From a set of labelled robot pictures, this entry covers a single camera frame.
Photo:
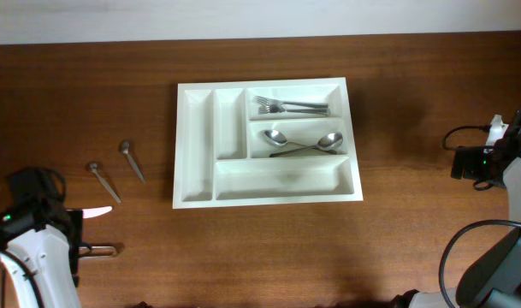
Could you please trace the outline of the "metal fork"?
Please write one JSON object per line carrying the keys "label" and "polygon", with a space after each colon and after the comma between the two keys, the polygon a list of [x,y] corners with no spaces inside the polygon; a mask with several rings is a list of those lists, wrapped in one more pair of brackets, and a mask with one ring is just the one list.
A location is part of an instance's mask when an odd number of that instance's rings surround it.
{"label": "metal fork", "polygon": [[331,114],[329,109],[284,109],[277,105],[266,105],[258,108],[259,115],[267,114],[279,114],[279,113],[300,113],[300,114],[313,114],[321,116],[329,116]]}
{"label": "metal fork", "polygon": [[306,108],[313,108],[313,109],[323,109],[328,108],[328,104],[318,104],[318,103],[303,103],[303,102],[293,102],[293,101],[284,101],[284,100],[278,100],[275,98],[266,98],[262,96],[256,96],[254,100],[258,104],[267,105],[267,104],[277,104],[277,105],[292,105],[292,106],[300,106],[300,107],[306,107]]}

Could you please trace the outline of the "pink plastic knife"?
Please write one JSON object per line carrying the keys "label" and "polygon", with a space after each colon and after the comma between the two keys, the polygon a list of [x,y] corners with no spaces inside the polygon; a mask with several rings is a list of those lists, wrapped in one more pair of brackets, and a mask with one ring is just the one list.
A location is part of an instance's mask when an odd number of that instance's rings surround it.
{"label": "pink plastic knife", "polygon": [[98,216],[105,215],[113,210],[112,206],[103,206],[97,208],[82,209],[82,216],[84,219],[90,219]]}

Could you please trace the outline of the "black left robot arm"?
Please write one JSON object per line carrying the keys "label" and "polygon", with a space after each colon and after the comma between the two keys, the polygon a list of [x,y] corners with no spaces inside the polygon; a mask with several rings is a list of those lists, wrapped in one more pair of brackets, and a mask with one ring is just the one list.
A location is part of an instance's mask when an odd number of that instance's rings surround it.
{"label": "black left robot arm", "polygon": [[0,212],[0,264],[20,307],[79,307],[72,257],[78,236],[63,206],[64,179],[24,168],[7,177],[13,204]]}

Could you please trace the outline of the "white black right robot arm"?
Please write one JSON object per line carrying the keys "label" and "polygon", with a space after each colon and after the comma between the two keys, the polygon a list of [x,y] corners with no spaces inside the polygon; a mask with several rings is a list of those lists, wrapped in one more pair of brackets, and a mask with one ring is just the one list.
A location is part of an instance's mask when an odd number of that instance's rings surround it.
{"label": "white black right robot arm", "polygon": [[[442,146],[454,154],[454,179],[471,181],[478,192],[505,191],[506,216],[471,222],[457,231],[441,255],[438,291],[412,289],[396,296],[392,307],[521,307],[521,109],[510,122],[496,115],[480,129],[488,135],[482,145]],[[490,227],[505,232],[468,266],[455,287],[448,287],[445,270],[451,250],[469,232]]]}

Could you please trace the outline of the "metal spoon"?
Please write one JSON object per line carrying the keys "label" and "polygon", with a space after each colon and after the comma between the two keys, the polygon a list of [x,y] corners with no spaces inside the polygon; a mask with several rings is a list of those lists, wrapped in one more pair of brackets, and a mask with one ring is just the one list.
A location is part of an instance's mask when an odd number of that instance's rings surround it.
{"label": "metal spoon", "polygon": [[314,145],[309,145],[306,147],[302,147],[302,148],[294,149],[294,150],[290,150],[290,151],[277,152],[277,153],[270,154],[269,156],[270,157],[281,157],[281,156],[296,154],[296,153],[299,153],[302,151],[313,150],[313,149],[320,150],[320,151],[332,151],[333,149],[340,146],[342,143],[343,143],[342,133],[340,133],[340,132],[329,133],[329,134],[321,137],[317,141],[317,143]]}
{"label": "metal spoon", "polygon": [[288,143],[286,136],[280,131],[274,129],[265,130],[263,132],[263,136],[267,139],[269,143],[275,146],[283,147]]}

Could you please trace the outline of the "white plastic cutlery tray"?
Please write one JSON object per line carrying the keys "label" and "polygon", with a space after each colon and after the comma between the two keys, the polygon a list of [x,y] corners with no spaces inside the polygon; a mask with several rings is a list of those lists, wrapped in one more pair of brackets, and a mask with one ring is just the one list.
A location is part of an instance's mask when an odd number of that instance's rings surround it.
{"label": "white plastic cutlery tray", "polygon": [[[254,98],[328,104],[331,114],[259,115]],[[176,209],[363,200],[346,79],[185,83],[178,86],[173,206]],[[272,145],[265,130],[288,143]],[[270,154],[340,132],[335,151]]]}

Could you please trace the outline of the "small metal teaspoon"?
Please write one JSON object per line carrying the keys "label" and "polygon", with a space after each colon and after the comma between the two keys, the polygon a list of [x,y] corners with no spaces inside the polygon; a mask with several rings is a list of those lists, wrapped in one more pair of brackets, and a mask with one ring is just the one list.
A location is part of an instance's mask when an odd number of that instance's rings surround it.
{"label": "small metal teaspoon", "polygon": [[136,175],[139,177],[139,180],[145,184],[145,177],[143,176],[142,172],[139,169],[138,164],[133,158],[133,155],[131,153],[131,145],[128,140],[123,140],[120,143],[120,152],[127,158],[129,165],[133,169],[133,171],[136,173]]}
{"label": "small metal teaspoon", "polygon": [[108,192],[108,194],[118,204],[120,204],[121,203],[120,197],[117,195],[115,190],[111,187],[111,185],[98,172],[98,164],[95,163],[95,162],[90,162],[90,163],[87,164],[87,169],[97,177],[99,183],[104,187],[104,189]]}

